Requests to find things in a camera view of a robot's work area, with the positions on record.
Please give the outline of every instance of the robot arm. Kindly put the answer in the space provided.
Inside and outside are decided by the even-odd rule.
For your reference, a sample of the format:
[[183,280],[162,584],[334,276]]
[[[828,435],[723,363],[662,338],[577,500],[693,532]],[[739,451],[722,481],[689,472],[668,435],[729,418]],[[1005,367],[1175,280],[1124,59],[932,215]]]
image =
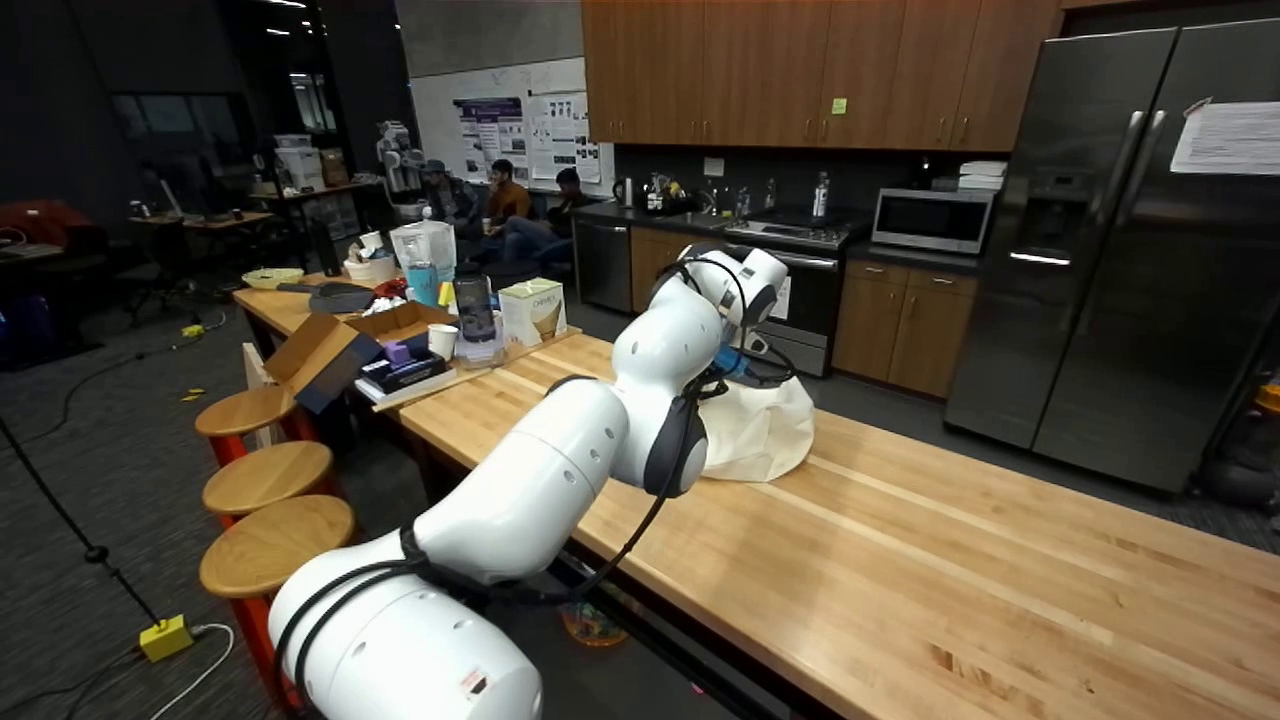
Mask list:
[[430,559],[506,584],[558,559],[607,476],[680,496],[706,468],[698,387],[781,280],[764,253],[735,266],[689,250],[616,339],[616,386],[563,382],[414,530],[289,578],[272,604],[284,674],[325,717],[537,717],[539,675],[497,624],[425,578],[382,567]]

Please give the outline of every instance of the whiteboard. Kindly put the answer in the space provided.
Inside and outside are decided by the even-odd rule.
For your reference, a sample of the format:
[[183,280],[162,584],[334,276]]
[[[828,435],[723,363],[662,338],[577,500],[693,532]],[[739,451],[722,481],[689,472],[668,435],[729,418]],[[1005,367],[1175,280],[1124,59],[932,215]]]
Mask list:
[[492,160],[512,160],[537,193],[577,169],[587,198],[612,198],[612,145],[587,141],[583,59],[548,59],[410,80],[425,158],[468,186],[489,186]]

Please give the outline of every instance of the kitchen cabinet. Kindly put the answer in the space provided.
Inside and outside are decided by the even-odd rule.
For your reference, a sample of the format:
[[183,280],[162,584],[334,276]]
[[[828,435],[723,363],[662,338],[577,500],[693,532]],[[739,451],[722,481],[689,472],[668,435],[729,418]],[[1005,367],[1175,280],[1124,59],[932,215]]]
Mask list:
[[583,0],[594,138],[1009,152],[1056,25],[1062,0]]
[[833,363],[854,376],[949,396],[976,280],[850,260]]
[[647,309],[657,280],[698,245],[689,234],[634,228],[634,311]]

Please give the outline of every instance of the refrigerator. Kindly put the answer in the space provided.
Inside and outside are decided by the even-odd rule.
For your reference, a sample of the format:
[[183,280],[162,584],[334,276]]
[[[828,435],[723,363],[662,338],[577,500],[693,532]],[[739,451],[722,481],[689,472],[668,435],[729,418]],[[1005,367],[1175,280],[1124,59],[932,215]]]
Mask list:
[[1186,494],[1280,311],[1280,20],[1039,47],[943,422]]

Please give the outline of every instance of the microwave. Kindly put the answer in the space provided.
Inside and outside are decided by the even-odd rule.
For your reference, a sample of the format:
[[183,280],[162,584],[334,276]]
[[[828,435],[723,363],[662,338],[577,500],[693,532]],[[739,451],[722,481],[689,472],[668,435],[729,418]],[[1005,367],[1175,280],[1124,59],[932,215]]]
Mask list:
[[986,255],[995,193],[880,188],[873,245]]

